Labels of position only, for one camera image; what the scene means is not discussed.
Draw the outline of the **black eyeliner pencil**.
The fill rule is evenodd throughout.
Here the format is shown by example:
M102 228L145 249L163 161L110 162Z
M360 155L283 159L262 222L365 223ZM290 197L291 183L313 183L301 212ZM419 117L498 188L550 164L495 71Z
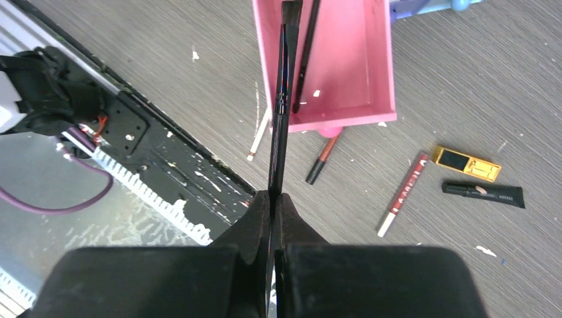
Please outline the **black eyeliner pencil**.
M321 3L320 0L313 0L311 5L311 11L309 14L309 21L308 21L308 27L306 32L306 39L304 42L304 49L303 49L302 60L300 64L300 72L299 72L298 82L296 86L295 103L294 106L292 107L293 113L297 113L300 110L300 102L301 102L302 92L304 88L305 76L308 68L309 57L311 53L320 3Z

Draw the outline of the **pastel mini drawer organizer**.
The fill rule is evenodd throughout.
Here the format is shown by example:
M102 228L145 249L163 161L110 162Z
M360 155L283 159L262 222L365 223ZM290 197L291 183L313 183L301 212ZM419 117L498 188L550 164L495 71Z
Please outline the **pastel mini drawer organizer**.
M391 25L469 1L321 1L290 132L332 137L343 127L395 121Z

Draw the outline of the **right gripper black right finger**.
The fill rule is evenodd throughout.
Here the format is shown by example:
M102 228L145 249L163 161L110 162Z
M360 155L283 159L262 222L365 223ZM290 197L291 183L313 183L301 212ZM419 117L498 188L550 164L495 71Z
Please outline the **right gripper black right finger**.
M275 206L279 317L486 317L463 259L438 246L329 244L291 197Z

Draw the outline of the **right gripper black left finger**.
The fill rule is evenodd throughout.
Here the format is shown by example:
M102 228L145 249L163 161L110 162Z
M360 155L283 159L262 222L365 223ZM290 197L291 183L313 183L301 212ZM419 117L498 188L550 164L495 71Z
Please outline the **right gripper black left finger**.
M85 247L53 267L25 317L266 317L270 198L208 246Z

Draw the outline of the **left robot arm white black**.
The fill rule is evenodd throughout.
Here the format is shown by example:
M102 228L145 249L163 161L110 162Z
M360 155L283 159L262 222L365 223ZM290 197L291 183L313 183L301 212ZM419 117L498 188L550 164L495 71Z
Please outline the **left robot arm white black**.
M112 95L53 46L1 56L1 134L56 136L97 120Z

